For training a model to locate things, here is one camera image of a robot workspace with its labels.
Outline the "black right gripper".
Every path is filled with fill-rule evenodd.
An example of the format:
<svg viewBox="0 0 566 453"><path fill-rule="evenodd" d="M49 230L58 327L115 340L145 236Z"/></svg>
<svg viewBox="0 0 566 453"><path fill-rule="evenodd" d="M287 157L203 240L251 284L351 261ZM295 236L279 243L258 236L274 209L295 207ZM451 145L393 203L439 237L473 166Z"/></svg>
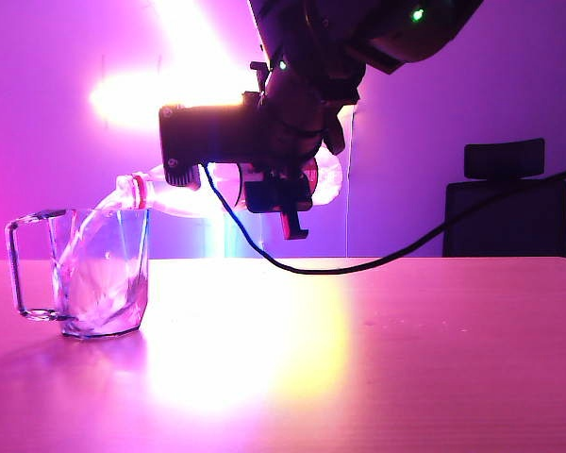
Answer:
<svg viewBox="0 0 566 453"><path fill-rule="evenodd" d="M363 63L351 61L341 74L326 68L294 66L284 58L273 65L253 61L259 92L253 95L251 131L244 161L260 171L298 171L321 146L334 156L345 148L339 113L358 100ZM298 213L312 208L308 180L271 177L243 183L245 205L252 213L278 213L285 240L304 240Z"/></svg>

